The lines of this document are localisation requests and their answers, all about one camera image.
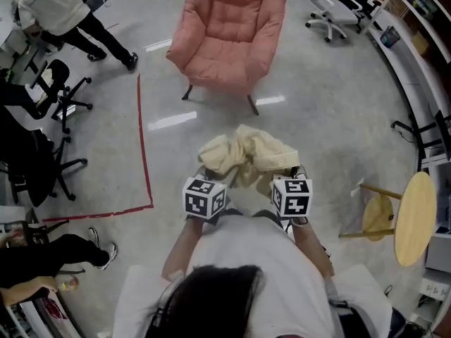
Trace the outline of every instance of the concrete floor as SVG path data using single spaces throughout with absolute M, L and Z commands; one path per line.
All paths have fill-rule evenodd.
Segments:
M 402 192 L 414 173 L 415 148 L 390 129 L 395 119 L 407 120 L 407 109 L 395 81 L 373 43 L 348 29 L 349 39 L 324 42 L 321 28 L 307 29 L 311 6 L 307 0 L 288 0 L 276 57 L 254 99 L 283 96 L 277 104 L 259 106 L 252 114 L 239 96 L 194 88 L 181 101 L 187 80 L 165 59 L 167 48 L 146 52 L 151 44 L 170 39 L 184 0 L 113 0 L 97 17 L 124 46 L 140 56 L 137 72 L 128 74 L 109 56 L 90 63 L 86 55 L 66 45 L 52 58 L 71 69 L 69 85 L 91 76 L 93 83 L 76 96 L 94 104 L 91 112 L 77 111 L 68 126 L 73 143 L 67 159 L 86 157 L 89 164 L 68 177 L 77 194 L 69 202 L 59 192 L 36 209 L 39 218 L 124 211 L 150 204 L 144 180 L 137 115 L 137 75 L 141 74 L 142 124 L 153 209 L 110 218 L 73 220 L 58 234 L 86 235 L 98 229 L 103 242 L 119 245 L 111 267 L 101 272 L 85 264 L 80 288 L 64 294 L 86 337 L 109 331 L 128 267 L 142 264 L 156 274 L 183 226 L 181 190 L 197 167 L 197 152 L 219 134 L 232 134 L 239 124 L 267 131 L 299 150 L 301 163 L 314 180 L 310 221 L 332 255 L 336 271 L 363 263 L 382 289 L 393 285 L 390 299 L 407 317 L 414 308 L 423 262 L 401 268 L 395 260 L 393 238 L 376 243 L 338 239 L 338 233 L 357 225 L 370 194 L 350 192 L 361 179 Z M 183 124 L 150 130 L 149 124 L 173 115 L 196 112 Z M 53 120 L 32 120 L 54 139 L 61 136 Z M 268 202 L 255 191 L 232 191 L 241 208 L 256 211 Z M 26 194 L 22 194 L 26 204 Z

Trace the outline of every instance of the dark hair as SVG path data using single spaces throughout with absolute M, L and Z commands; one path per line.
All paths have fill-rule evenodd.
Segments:
M 242 338 L 260 281 L 255 265 L 195 268 L 159 302 L 145 337 Z

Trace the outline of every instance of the round wooden stool top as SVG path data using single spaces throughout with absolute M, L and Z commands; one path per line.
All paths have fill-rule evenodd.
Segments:
M 423 254 L 435 229 L 437 196 L 431 177 L 415 174 L 402 195 L 395 227 L 395 255 L 407 267 Z
M 393 218 L 393 205 L 390 198 L 386 195 L 378 195 L 371 198 L 367 203 L 363 218 L 364 232 L 377 232 L 379 230 L 390 229 Z M 383 235 L 367 237 L 367 239 L 377 242 L 384 238 Z

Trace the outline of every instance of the pink armchair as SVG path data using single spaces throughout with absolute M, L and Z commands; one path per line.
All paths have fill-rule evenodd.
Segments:
M 247 95 L 268 74 L 287 0 L 186 0 L 166 58 L 193 85 Z

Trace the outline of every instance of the wooden stool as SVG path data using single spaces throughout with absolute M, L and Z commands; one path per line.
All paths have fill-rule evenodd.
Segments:
M 437 197 L 428 174 L 419 172 L 410 180 L 404 194 L 360 184 L 362 188 L 379 193 L 365 208 L 364 231 L 340 234 L 340 238 L 368 237 L 377 241 L 386 235 L 395 235 L 395 255 L 398 262 L 407 267 L 423 254 L 435 229 Z M 396 225 L 390 229 L 393 207 L 388 196 L 401 201 Z

